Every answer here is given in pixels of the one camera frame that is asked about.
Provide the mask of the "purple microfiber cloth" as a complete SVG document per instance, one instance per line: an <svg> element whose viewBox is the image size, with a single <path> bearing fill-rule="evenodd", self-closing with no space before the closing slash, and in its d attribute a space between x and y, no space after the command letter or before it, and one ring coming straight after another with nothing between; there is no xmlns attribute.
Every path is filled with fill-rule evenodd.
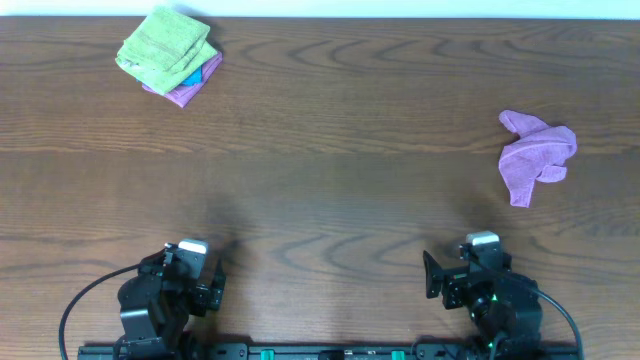
<svg viewBox="0 0 640 360"><path fill-rule="evenodd" d="M519 139L503 148L498 170L509 191L510 205L528 208L537 182L555 183L566 177L565 162L576 154L577 138L566 126L550 126L512 110L502 111L499 121Z"/></svg>

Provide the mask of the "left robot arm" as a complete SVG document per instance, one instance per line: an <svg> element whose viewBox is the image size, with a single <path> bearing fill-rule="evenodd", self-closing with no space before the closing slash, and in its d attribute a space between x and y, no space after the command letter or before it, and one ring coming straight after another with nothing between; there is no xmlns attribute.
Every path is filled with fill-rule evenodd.
<svg viewBox="0 0 640 360"><path fill-rule="evenodd" d="M205 359L207 351L185 330L190 317L217 311L226 274L216 264L210 284L199 282L206 256L165 249L140 263L137 276L118 291L124 335L113 346L115 359Z"/></svg>

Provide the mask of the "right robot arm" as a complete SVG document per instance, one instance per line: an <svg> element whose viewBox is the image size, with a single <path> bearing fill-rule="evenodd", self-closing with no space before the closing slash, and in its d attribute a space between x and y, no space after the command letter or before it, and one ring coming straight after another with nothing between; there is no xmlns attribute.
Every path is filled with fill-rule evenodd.
<svg viewBox="0 0 640 360"><path fill-rule="evenodd" d="M512 257L501 250L463 246L461 255L467 265L444 269L423 253L426 297L441 297L447 310L466 309L479 332L456 357L531 358L539 348L542 320L537 283L512 274Z"/></svg>

